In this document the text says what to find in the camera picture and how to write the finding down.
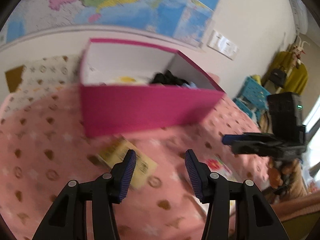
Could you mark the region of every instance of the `map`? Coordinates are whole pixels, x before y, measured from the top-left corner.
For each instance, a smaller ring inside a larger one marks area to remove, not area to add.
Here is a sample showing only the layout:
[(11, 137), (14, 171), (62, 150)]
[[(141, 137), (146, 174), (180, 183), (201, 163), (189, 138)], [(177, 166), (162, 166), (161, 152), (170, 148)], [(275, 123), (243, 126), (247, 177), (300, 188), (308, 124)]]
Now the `map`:
[(68, 25), (115, 25), (198, 46), (219, 0), (22, 0), (0, 32), (0, 45)]

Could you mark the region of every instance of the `wall switch panel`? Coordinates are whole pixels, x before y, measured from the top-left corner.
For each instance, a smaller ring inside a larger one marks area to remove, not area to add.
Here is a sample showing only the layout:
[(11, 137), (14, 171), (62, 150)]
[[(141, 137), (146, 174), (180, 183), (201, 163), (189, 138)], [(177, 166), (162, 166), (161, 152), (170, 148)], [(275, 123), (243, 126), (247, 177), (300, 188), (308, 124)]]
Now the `wall switch panel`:
[(232, 60), (235, 59), (239, 51), (239, 48), (236, 44), (229, 41), (226, 37), (224, 37), (217, 31), (213, 31), (212, 38), (208, 42), (208, 47), (220, 52), (221, 54)]

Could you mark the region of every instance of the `yellow booklet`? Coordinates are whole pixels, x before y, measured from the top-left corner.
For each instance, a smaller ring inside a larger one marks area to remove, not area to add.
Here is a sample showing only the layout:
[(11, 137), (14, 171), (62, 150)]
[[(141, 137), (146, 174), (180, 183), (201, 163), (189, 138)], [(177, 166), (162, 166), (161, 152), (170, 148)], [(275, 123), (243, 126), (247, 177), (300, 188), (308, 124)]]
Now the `yellow booklet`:
[(156, 170), (158, 164), (155, 161), (143, 154), (124, 137), (113, 141), (110, 145), (103, 148), (99, 156), (112, 168), (116, 163), (122, 162), (129, 149), (134, 150), (137, 155), (137, 163), (130, 185), (135, 189), (139, 189), (145, 185), (148, 177)]

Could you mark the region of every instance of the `open storage box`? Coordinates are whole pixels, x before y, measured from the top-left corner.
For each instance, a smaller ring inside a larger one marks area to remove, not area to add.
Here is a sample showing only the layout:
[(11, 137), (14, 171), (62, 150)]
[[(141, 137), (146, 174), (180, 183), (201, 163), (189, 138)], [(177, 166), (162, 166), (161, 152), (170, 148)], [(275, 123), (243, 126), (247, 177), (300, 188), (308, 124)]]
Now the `open storage box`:
[[(110, 84), (121, 76), (151, 81), (156, 72), (193, 82), (178, 86)], [(222, 88), (182, 52), (137, 41), (90, 39), (80, 69), (88, 137), (199, 122), (224, 95)]]

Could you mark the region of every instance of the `metal bolt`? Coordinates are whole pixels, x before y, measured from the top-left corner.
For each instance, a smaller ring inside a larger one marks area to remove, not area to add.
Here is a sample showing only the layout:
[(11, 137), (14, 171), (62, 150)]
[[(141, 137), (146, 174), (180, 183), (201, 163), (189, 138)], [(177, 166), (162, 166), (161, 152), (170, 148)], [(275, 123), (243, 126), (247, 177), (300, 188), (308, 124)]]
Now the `metal bolt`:
[(252, 181), (251, 179), (247, 179), (247, 180), (245, 181), (245, 183), (246, 183), (248, 186), (253, 186), (253, 185), (254, 185), (254, 183), (253, 183), (253, 181)]
[(212, 172), (212, 173), (210, 174), (210, 178), (212, 178), (212, 179), (217, 179), (217, 178), (219, 178), (219, 174), (218, 174), (218, 173), (215, 173), (215, 172)]
[(77, 185), (77, 182), (75, 180), (69, 181), (68, 183), (69, 187), (74, 187), (75, 185)]
[(105, 174), (102, 175), (102, 177), (104, 179), (111, 179), (112, 175), (111, 175), (111, 173), (105, 173)]

